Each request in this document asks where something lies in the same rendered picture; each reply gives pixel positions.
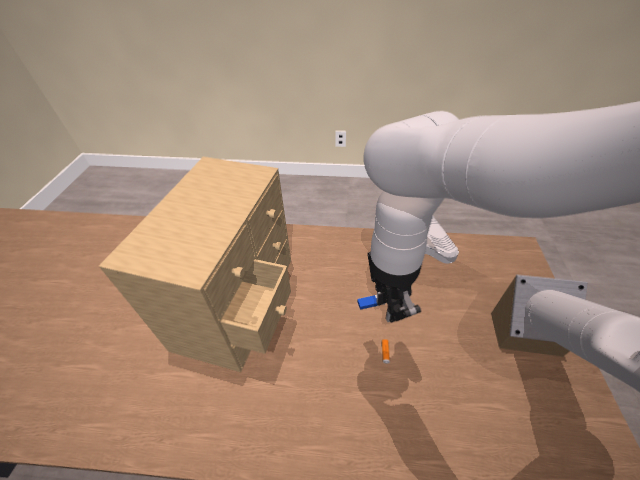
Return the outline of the blue and white eraser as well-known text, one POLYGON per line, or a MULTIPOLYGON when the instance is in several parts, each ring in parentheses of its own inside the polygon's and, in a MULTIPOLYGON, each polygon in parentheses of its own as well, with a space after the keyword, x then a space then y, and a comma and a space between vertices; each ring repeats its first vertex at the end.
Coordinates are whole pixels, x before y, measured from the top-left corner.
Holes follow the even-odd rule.
POLYGON ((370 307, 379 306, 376 303, 376 298, 377 298, 377 295, 358 299, 357 302, 358 302, 360 310, 361 309, 370 308, 370 307))

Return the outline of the orange aa battery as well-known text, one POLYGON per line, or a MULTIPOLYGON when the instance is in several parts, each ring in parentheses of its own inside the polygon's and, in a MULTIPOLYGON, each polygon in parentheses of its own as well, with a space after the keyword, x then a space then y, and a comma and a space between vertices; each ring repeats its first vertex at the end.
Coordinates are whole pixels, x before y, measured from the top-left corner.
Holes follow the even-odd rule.
POLYGON ((388 340, 382 340, 383 363, 390 363, 388 340))

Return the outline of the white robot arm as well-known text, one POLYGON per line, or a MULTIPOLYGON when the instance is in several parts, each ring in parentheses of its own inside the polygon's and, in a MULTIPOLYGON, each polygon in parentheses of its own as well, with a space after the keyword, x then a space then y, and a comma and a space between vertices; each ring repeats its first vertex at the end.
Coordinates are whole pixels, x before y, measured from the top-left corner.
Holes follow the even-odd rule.
MULTIPOLYGON (((431 112, 375 131, 364 166, 383 190, 371 259, 386 273, 407 275, 425 254, 445 264, 459 254, 433 216, 444 198, 521 218, 639 203, 640 101, 460 120, 431 112)), ((537 332, 640 392, 640 317, 555 290, 534 294, 525 317, 537 332)))

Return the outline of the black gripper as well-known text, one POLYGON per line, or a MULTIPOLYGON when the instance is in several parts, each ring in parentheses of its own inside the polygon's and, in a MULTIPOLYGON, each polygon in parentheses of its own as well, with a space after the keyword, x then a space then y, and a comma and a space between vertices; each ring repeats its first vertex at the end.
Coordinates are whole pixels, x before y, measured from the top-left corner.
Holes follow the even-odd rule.
POLYGON ((413 273, 407 275, 392 275, 380 270, 373 263, 370 252, 368 252, 368 261, 371 270, 371 280, 376 284, 376 302, 378 305, 388 304, 386 313, 387 322, 397 322, 421 312, 420 306, 412 303, 410 296, 412 295, 411 286, 418 278, 422 265, 413 273))

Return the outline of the small wooden chest of drawers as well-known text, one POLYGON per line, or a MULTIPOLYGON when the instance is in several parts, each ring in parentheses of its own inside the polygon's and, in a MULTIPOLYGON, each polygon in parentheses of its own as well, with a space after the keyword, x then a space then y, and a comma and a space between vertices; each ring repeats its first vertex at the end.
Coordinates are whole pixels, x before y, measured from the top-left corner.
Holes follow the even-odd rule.
POLYGON ((247 219, 275 176, 291 262, 278 168, 202 157, 99 265, 168 352, 242 371, 220 321, 278 217, 256 252, 247 219), (203 288, 244 225, 254 258, 217 319, 203 288))

